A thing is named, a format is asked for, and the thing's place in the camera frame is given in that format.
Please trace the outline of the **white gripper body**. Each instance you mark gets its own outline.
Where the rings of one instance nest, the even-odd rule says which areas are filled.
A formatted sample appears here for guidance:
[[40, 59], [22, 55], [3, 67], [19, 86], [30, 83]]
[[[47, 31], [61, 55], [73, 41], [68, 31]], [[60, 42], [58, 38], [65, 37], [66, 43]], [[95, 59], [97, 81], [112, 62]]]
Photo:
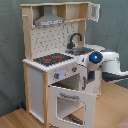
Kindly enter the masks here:
[[88, 55], [87, 54], [83, 54], [83, 55], [71, 55], [77, 64], [87, 64], [88, 63]]

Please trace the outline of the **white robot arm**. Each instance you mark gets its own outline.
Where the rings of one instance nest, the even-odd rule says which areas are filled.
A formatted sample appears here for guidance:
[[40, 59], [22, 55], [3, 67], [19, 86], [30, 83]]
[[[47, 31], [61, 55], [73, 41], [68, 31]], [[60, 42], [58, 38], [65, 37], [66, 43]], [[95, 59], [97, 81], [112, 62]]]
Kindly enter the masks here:
[[119, 54], [97, 45], [86, 44], [67, 50], [68, 54], [77, 56], [76, 62], [90, 71], [101, 69], [102, 79], [106, 82], [118, 82], [128, 79], [128, 71], [120, 70]]

